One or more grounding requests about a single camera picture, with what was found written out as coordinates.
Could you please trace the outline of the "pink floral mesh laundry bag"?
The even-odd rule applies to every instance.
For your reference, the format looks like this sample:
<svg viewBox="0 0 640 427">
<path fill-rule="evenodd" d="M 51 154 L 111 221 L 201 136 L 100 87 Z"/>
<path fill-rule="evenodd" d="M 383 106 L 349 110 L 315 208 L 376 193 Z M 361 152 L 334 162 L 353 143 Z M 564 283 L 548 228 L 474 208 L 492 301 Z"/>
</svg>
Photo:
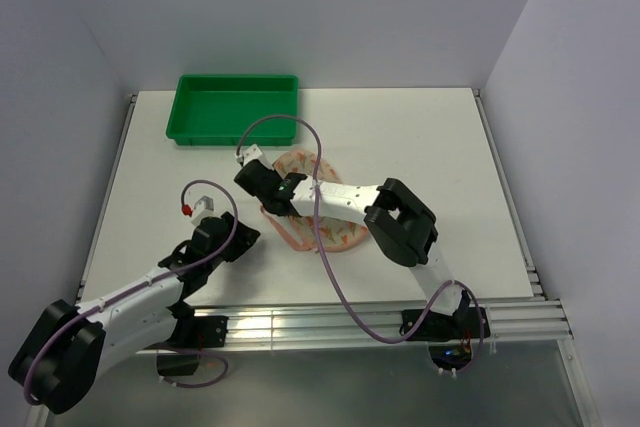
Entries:
<svg viewBox="0 0 640 427">
<path fill-rule="evenodd" d="M 281 177 L 288 173 L 311 175 L 316 163 L 316 154 L 298 148 L 280 155 L 273 163 Z M 294 251 L 316 251 L 317 242 L 313 227 L 313 219 L 307 217 L 277 217 L 260 208 L 262 215 Z M 354 248 L 364 241 L 369 232 L 362 225 L 344 220 L 321 217 L 319 232 L 323 246 L 327 252 L 343 252 Z"/>
</svg>

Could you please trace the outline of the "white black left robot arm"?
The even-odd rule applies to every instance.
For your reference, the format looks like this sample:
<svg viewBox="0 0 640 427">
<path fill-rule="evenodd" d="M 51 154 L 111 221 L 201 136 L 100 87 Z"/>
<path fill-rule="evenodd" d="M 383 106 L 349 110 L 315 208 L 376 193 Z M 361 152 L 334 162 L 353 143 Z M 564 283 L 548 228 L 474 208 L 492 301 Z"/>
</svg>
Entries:
<svg viewBox="0 0 640 427">
<path fill-rule="evenodd" d="M 198 321 L 186 300 L 260 236 L 229 212 L 203 218 L 189 239 L 140 279 L 78 305 L 50 304 L 10 363 L 9 376 L 30 405 L 61 414 L 102 374 L 142 349 L 159 346 L 195 356 L 203 347 L 223 345 L 225 323 Z"/>
</svg>

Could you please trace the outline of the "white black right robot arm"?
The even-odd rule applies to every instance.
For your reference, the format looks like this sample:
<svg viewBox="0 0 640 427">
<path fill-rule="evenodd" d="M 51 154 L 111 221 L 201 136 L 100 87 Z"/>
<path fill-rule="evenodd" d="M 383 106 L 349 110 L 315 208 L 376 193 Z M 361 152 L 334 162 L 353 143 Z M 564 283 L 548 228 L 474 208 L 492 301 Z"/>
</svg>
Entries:
<svg viewBox="0 0 640 427">
<path fill-rule="evenodd" d="M 446 342 L 483 340 L 490 332 L 475 295 L 452 278 L 443 261 L 432 259 L 438 240 L 435 214 L 400 180 L 388 178 L 378 186 L 353 186 L 320 180 L 315 173 L 281 176 L 263 161 L 245 160 L 234 182 L 270 214 L 312 219 L 316 245 L 330 282 L 349 315 L 371 338 L 386 344 Z M 429 296 L 427 306 L 402 315 L 398 338 L 374 332 L 347 301 L 329 266 L 320 233 L 322 218 L 363 226 L 387 259 L 410 269 L 426 268 L 423 286 Z"/>
</svg>

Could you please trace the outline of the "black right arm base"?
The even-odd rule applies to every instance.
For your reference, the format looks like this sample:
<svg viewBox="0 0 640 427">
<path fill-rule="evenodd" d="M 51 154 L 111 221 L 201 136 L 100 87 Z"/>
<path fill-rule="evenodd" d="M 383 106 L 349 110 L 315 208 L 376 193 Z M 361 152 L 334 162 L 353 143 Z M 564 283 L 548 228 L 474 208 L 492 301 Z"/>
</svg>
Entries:
<svg viewBox="0 0 640 427">
<path fill-rule="evenodd" d="M 477 307 L 463 291 L 459 308 L 452 316 L 429 312 L 408 341 L 429 343 L 430 359 L 437 372 L 455 377 L 469 366 L 480 343 L 491 334 L 486 309 Z"/>
</svg>

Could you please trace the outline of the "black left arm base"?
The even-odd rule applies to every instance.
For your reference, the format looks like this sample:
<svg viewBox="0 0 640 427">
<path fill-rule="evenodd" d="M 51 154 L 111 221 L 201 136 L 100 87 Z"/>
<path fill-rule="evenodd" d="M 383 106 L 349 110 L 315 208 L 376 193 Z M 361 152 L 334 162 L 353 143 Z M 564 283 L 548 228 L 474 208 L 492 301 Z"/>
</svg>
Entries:
<svg viewBox="0 0 640 427">
<path fill-rule="evenodd" d="M 158 344 L 161 350 L 170 354 L 158 354 L 156 370 L 160 376 L 192 376 L 200 366 L 196 354 L 186 354 L 184 350 L 202 351 L 225 345 L 228 318 L 226 316 L 194 316 L 179 320 L 176 330 L 167 341 Z"/>
</svg>

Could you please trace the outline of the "green plastic tray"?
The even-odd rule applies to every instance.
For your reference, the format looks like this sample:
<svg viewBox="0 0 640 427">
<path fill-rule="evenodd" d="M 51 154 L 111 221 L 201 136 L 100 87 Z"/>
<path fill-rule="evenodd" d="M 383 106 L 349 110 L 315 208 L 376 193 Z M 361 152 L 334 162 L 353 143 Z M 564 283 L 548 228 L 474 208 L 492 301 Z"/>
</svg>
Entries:
<svg viewBox="0 0 640 427">
<path fill-rule="evenodd" d="M 166 127 L 179 146 L 235 146 L 255 121 L 298 114 L 294 75 L 186 74 L 180 77 Z"/>
</svg>

